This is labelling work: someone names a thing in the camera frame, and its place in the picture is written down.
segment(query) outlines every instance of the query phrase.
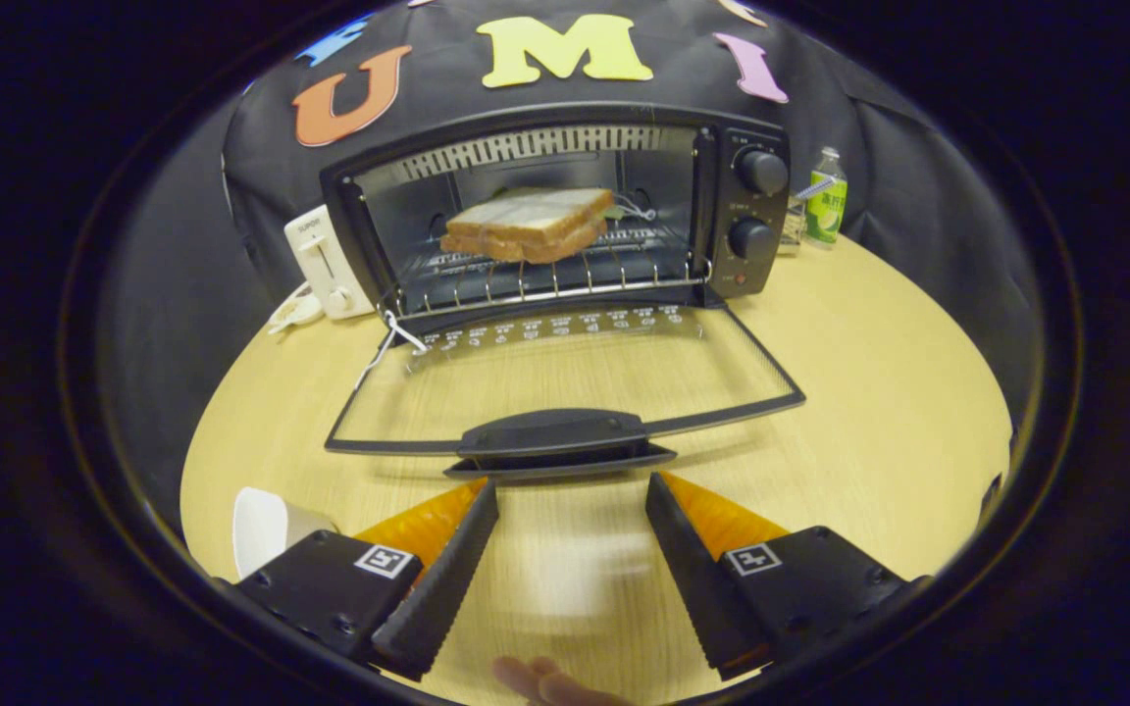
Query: blue letter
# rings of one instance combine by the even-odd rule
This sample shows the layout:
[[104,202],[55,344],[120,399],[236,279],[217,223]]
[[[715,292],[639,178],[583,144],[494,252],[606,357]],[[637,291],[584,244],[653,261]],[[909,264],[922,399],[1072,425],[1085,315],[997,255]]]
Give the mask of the blue letter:
[[349,24],[349,26],[345,26],[332,35],[327,36],[325,40],[319,41],[318,44],[313,44],[308,46],[308,49],[304,49],[299,53],[299,56],[296,56],[296,59],[301,56],[311,56],[308,68],[315,67],[318,63],[323,62],[323,60],[331,58],[333,53],[338,52],[338,50],[344,49],[346,45],[359,40],[362,28],[368,25],[368,18],[372,17],[373,12],[364,15],[363,18],[356,19],[354,23]]

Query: black cloth backdrop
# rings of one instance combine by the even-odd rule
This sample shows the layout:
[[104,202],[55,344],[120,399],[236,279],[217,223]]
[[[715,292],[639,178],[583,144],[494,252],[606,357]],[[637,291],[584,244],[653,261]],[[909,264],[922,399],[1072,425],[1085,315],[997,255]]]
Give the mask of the black cloth backdrop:
[[[633,19],[632,42],[653,80],[593,80],[577,69],[566,80],[544,71],[528,86],[480,84],[490,41],[475,33],[479,24],[531,15],[565,32],[589,12]],[[400,5],[374,15],[358,40],[315,67],[307,58],[286,60],[208,117],[144,194],[114,256],[103,308],[107,356],[99,376],[108,415],[157,513],[181,531],[181,470],[207,399],[273,304],[302,282],[282,226],[322,202],[319,171],[438,124],[534,104],[666,104],[779,123],[791,140],[794,190],[807,186],[823,146],[837,148],[849,175],[844,235],[956,320],[992,367],[1017,425],[1036,345],[1035,287],[1003,204],[950,136],[901,94],[797,28],[758,15],[768,27],[703,0]],[[766,49],[790,102],[740,93],[736,62],[714,32]],[[333,99],[341,115],[367,91],[359,63],[402,44],[412,52],[400,62],[399,94],[380,120],[325,147],[297,143],[297,94],[346,72]],[[779,267],[767,285],[776,289]]]

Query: white cup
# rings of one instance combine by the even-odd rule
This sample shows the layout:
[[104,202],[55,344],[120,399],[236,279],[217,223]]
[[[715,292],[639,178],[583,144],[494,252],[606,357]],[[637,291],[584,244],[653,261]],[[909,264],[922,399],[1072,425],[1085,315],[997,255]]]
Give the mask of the white cup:
[[336,528],[325,515],[299,508],[269,491],[244,487],[234,498],[234,567],[238,581],[319,529]]

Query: black knob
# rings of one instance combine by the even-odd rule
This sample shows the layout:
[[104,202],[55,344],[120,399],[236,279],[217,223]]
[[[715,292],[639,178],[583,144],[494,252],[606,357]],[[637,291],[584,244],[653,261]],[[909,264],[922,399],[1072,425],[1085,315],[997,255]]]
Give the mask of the black knob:
[[788,188],[788,165],[779,156],[762,149],[749,149],[740,155],[734,171],[740,174],[744,186],[749,191],[765,193],[766,197],[773,197]]
[[731,244],[731,252],[745,260],[772,259],[779,247],[775,229],[758,219],[742,219],[734,224],[731,233],[727,234],[727,242]]

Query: table surface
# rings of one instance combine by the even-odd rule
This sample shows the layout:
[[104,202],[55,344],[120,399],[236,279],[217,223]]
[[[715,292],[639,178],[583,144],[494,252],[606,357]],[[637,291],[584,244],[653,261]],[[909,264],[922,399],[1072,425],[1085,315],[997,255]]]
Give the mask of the table surface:
[[[906,579],[945,566],[1009,465],[1005,399],[967,335],[913,282],[844,238],[832,251],[780,258],[766,290],[731,308],[807,402],[659,438],[679,453],[660,469],[789,531],[833,528]],[[194,433],[181,487],[185,541],[212,576],[237,581],[232,525],[243,487],[356,533],[458,485],[441,473],[445,459],[323,450],[384,334],[372,316],[260,331],[229,368]],[[499,487],[499,522],[418,688],[461,703],[521,703],[490,678],[499,654],[547,654],[637,703],[721,688],[644,515],[650,472]]]

